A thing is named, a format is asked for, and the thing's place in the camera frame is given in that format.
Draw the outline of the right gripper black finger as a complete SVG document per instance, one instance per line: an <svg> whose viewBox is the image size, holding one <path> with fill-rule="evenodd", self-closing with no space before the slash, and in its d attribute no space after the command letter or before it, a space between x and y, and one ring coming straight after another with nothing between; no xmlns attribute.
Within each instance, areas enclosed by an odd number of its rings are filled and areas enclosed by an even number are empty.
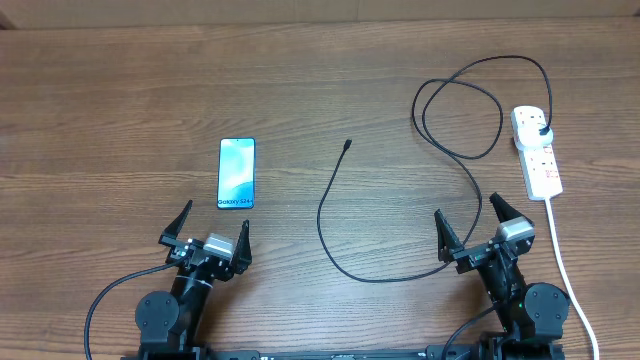
<svg viewBox="0 0 640 360"><path fill-rule="evenodd" d="M464 246L440 209L434 213L434 219L438 236L438 260L450 263Z"/></svg>
<svg viewBox="0 0 640 360"><path fill-rule="evenodd" d="M520 222L529 222L529 218L512 207L498 193L493 193L489 200L493 206L495 214L501 224L516 224Z"/></svg>

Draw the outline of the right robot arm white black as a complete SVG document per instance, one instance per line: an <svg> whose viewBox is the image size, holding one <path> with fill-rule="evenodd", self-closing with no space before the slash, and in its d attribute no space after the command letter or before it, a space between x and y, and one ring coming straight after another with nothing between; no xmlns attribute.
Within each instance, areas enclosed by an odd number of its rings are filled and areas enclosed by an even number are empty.
<svg viewBox="0 0 640 360"><path fill-rule="evenodd" d="M569 295L545 283L528 284L517 262L531 249L534 223L494 193L490 202L499 220L496 234L488 242L465 247L441 211L434 213L438 234L438 259L456 265L460 274L477 271L491 301L491 307L460 326L443 345L429 345L429 359L563 359L556 343L563 336ZM455 339L489 313L501 323L500 332L484 332L471 345L457 345Z"/></svg>

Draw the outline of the blue Samsung Galaxy smartphone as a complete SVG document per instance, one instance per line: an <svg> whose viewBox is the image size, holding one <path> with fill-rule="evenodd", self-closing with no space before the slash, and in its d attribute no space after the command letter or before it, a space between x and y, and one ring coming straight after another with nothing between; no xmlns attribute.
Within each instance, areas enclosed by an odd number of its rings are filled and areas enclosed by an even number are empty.
<svg viewBox="0 0 640 360"><path fill-rule="evenodd" d="M255 199L254 138L224 138L220 141L217 207L251 209Z"/></svg>

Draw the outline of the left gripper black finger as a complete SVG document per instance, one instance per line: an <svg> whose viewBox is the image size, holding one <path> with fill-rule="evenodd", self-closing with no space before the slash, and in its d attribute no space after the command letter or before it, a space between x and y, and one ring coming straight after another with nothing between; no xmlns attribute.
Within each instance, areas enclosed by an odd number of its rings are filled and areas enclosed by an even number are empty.
<svg viewBox="0 0 640 360"><path fill-rule="evenodd" d="M181 213L164 229L162 235L177 238L192 208L193 201L189 200Z"/></svg>
<svg viewBox="0 0 640 360"><path fill-rule="evenodd" d="M235 274L243 274L251 265L253 257L250 246L250 223L245 220L239 234L234 255L231 260L231 266Z"/></svg>

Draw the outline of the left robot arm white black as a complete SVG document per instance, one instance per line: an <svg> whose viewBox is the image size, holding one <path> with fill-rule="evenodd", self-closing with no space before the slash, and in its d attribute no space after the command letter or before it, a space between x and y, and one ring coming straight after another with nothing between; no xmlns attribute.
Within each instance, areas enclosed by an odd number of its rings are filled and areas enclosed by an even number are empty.
<svg viewBox="0 0 640 360"><path fill-rule="evenodd" d="M204 241L180 240L191 207L188 202L159 238L169 248L166 266L177 273L170 290L150 292L136 307L138 359L214 359L211 347L196 340L213 284L231 280L252 263L248 221L237 241L214 233Z"/></svg>

